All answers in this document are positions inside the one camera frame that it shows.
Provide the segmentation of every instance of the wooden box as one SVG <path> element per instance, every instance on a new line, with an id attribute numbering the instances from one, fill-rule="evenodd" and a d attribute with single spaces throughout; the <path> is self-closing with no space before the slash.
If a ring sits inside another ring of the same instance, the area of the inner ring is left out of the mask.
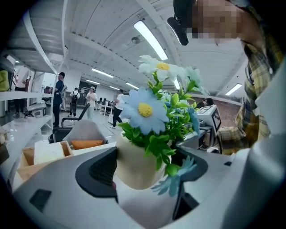
<path id="1" fill-rule="evenodd" d="M 65 155 L 64 158 L 72 157 L 73 153 L 67 141 L 62 141 L 60 143 L 63 147 L 63 153 Z M 20 161 L 20 165 L 19 165 L 17 172 L 20 175 L 20 177 L 23 179 L 23 181 L 25 182 L 31 176 L 33 176 L 36 172 L 38 172 L 40 169 L 42 169 L 43 167 L 45 167 L 46 165 L 54 161 L 49 161 L 46 163 L 34 165 L 34 147 L 24 148 L 23 153 L 22 153 L 22 158 Z"/>

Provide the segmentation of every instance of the white vase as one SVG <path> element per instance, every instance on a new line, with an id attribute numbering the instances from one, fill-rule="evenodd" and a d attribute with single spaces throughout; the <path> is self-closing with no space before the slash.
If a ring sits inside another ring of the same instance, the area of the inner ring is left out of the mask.
<path id="1" fill-rule="evenodd" d="M 115 174 L 130 188 L 150 188 L 163 177 L 166 164 L 162 163 L 156 171 L 155 156 L 144 157 L 144 147 L 133 144 L 122 133 L 116 142 L 118 156 Z"/>

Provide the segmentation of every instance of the yellow plaid shirt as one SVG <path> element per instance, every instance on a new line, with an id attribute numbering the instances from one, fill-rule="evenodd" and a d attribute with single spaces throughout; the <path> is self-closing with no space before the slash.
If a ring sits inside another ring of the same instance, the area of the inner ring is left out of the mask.
<path id="1" fill-rule="evenodd" d="M 266 56 L 253 45 L 242 42 L 248 58 L 244 89 L 246 97 L 241 106 L 235 123 L 236 127 L 225 127 L 218 131 L 223 154 L 232 154 L 243 148 L 251 147 L 257 140 L 270 134 L 267 123 L 262 115 L 256 113 L 255 100 L 268 86 L 283 59 L 283 53 L 274 37 L 268 33 L 262 19 L 251 7 L 248 10 L 254 15 L 261 26 L 261 34 L 265 42 Z"/>

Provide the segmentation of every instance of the yellow flower center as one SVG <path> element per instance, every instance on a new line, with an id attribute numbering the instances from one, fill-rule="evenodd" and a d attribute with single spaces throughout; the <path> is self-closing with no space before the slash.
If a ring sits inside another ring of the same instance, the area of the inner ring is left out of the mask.
<path id="1" fill-rule="evenodd" d="M 168 64 L 166 64 L 166 63 L 158 63 L 156 65 L 156 67 L 158 69 L 161 69 L 161 70 L 169 70 L 170 69 L 170 66 Z"/>
<path id="2" fill-rule="evenodd" d="M 149 104 L 141 102 L 139 103 L 138 111 L 142 116 L 147 118 L 152 114 L 152 107 Z"/>

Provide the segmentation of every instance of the black office chair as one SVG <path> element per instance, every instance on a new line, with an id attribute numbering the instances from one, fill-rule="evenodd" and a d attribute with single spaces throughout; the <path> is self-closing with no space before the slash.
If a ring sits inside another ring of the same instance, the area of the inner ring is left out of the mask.
<path id="1" fill-rule="evenodd" d="M 89 107 L 90 107 L 90 104 L 88 103 L 88 104 L 85 106 L 84 110 L 82 111 L 82 113 L 80 114 L 80 116 L 79 116 L 78 118 L 75 118 L 75 117 L 63 118 L 63 119 L 62 119 L 62 127 L 63 127 L 64 121 L 66 121 L 66 120 L 74 120 L 74 121 L 79 121 L 79 120 L 81 120 L 81 119 L 83 118 L 83 116 L 84 116 L 86 110 L 87 110 Z"/>
<path id="2" fill-rule="evenodd" d="M 88 103 L 84 110 L 81 112 L 79 118 L 63 118 L 62 119 L 62 127 L 56 127 L 53 128 L 53 133 L 49 136 L 48 140 L 49 143 L 54 143 L 54 142 L 60 142 L 63 141 L 64 137 L 68 135 L 69 132 L 71 132 L 72 127 L 63 127 L 63 122 L 65 120 L 76 120 L 79 121 L 83 118 L 86 110 L 89 108 L 90 104 Z"/>

